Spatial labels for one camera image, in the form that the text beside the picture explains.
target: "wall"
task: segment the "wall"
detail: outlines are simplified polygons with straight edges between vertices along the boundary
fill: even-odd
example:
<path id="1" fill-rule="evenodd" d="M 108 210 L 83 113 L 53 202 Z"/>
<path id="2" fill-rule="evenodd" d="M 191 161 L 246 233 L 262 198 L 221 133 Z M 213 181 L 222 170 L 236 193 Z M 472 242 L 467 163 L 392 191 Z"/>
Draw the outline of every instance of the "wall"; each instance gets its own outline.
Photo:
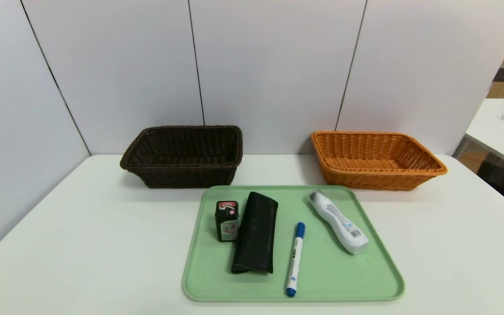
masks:
<path id="1" fill-rule="evenodd" d="M 190 0 L 206 124 L 244 152 L 313 152 L 334 130 L 365 0 Z"/>
<path id="2" fill-rule="evenodd" d="M 0 240 L 86 157 L 20 1 L 1 0 Z"/>
<path id="3" fill-rule="evenodd" d="M 338 130 L 452 154 L 504 58 L 504 2 L 369 0 Z"/>
<path id="4" fill-rule="evenodd" d="M 138 133 L 203 124 L 186 0 L 23 0 L 92 154 Z"/>

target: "orange wicker basket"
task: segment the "orange wicker basket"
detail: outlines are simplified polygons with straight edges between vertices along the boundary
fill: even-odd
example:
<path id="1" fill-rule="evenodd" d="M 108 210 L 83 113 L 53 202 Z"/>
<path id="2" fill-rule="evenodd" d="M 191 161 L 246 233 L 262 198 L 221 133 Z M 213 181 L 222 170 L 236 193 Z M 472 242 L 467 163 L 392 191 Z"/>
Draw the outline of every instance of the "orange wicker basket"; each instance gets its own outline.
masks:
<path id="1" fill-rule="evenodd" d="M 318 131 L 312 144 L 328 184 L 410 191 L 447 172 L 428 149 L 402 133 Z"/>

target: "black basket in background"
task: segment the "black basket in background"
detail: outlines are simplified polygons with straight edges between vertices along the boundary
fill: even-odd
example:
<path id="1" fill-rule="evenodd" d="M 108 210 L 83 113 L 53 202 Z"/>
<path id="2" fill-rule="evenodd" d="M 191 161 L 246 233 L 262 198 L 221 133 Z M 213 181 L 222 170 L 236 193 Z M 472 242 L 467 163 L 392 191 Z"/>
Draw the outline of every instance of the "black basket in background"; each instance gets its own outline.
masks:
<path id="1" fill-rule="evenodd" d="M 164 126 L 143 130 L 120 167 L 149 188 L 208 188 L 230 184 L 241 160 L 236 126 Z"/>

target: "table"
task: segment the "table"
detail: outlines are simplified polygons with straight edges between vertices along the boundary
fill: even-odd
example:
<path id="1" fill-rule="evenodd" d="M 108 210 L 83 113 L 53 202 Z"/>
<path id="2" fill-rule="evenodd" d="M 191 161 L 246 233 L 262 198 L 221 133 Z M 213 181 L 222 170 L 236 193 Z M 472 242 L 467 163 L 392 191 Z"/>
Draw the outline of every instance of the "table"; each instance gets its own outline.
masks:
<path id="1" fill-rule="evenodd" d="M 465 138 L 455 152 L 460 156 L 468 140 L 478 143 L 504 160 L 504 98 L 486 98 L 466 131 Z"/>
<path id="2" fill-rule="evenodd" d="M 0 315 L 504 314 L 504 198 L 438 157 L 448 174 L 414 191 L 355 191 L 406 282 L 396 301 L 193 302 L 182 273 L 204 189 L 148 189 L 97 155 L 0 242 Z M 321 183 L 310 155 L 246 155 L 233 182 Z"/>

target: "marker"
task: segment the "marker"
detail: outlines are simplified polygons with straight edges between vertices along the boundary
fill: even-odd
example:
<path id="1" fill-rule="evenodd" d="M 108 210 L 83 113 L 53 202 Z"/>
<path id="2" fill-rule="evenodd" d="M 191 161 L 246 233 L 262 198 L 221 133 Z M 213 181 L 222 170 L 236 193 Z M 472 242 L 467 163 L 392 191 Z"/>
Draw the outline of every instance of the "marker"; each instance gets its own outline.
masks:
<path id="1" fill-rule="evenodd" d="M 289 279 L 287 280 L 287 295 L 294 297 L 297 293 L 298 265 L 301 262 L 302 239 L 305 237 L 306 225 L 297 223 L 297 232 L 294 236 L 293 255 L 290 258 Z"/>

